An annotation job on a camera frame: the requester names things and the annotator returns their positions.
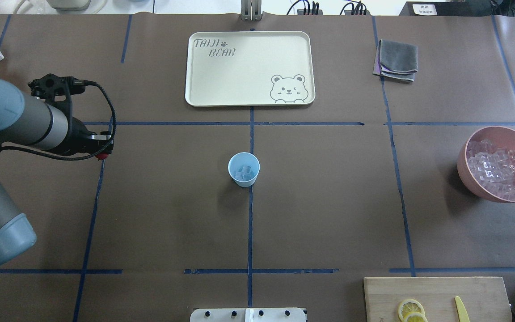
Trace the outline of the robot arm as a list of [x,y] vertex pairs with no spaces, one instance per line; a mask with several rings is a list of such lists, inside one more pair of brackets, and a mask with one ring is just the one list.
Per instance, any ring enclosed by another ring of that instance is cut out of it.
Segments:
[[[96,133],[73,115],[72,97],[98,88],[110,110],[110,128]],[[20,151],[60,161],[105,158],[112,153],[116,110],[95,81],[48,74],[28,83],[30,93],[0,79],[0,153]],[[0,266],[37,241],[27,216],[0,183]]]

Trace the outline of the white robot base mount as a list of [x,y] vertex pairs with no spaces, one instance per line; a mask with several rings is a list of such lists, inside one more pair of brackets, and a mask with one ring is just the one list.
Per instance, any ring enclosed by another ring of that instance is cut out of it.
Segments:
[[199,308],[190,322],[307,322],[307,310],[298,307]]

